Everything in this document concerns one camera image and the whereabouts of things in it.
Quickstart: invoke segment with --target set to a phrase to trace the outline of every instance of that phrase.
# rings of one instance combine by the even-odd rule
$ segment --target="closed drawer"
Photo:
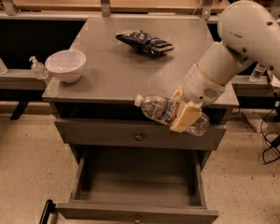
[[[152,121],[115,119],[57,119],[65,143],[117,147],[162,147],[216,150],[225,125],[211,125],[204,136],[173,133]]]
[[[65,218],[131,223],[213,223],[193,150],[88,147],[80,160]]]

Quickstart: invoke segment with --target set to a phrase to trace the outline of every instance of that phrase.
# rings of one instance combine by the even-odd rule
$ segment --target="black snack package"
[[[154,37],[142,30],[128,31],[116,35],[116,39],[122,41],[138,52],[159,57],[175,48],[174,45]]]

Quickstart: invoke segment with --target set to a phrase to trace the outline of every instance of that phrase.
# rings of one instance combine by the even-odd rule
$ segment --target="concrete floor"
[[[12,109],[0,103],[0,224],[39,223],[47,199],[69,200],[77,164],[48,106],[31,104],[19,120],[9,120]],[[267,110],[258,113],[264,117]],[[273,114],[267,123],[268,132],[280,133]],[[207,206],[219,212],[214,223],[280,224],[280,161],[261,163],[266,145],[242,111],[231,116],[227,127],[203,170]],[[65,220],[57,213],[49,223],[102,222]]]

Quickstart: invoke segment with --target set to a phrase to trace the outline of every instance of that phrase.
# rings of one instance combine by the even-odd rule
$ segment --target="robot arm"
[[[217,28],[222,42],[214,42],[185,76],[182,89],[187,99],[212,104],[254,61],[273,69],[280,80],[280,26],[264,7],[236,2],[220,15]]]

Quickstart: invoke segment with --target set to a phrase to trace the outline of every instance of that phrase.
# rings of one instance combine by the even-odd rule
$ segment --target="white bowl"
[[[72,83],[82,76],[86,67],[86,56],[79,50],[65,49],[50,55],[45,66],[55,78]]]

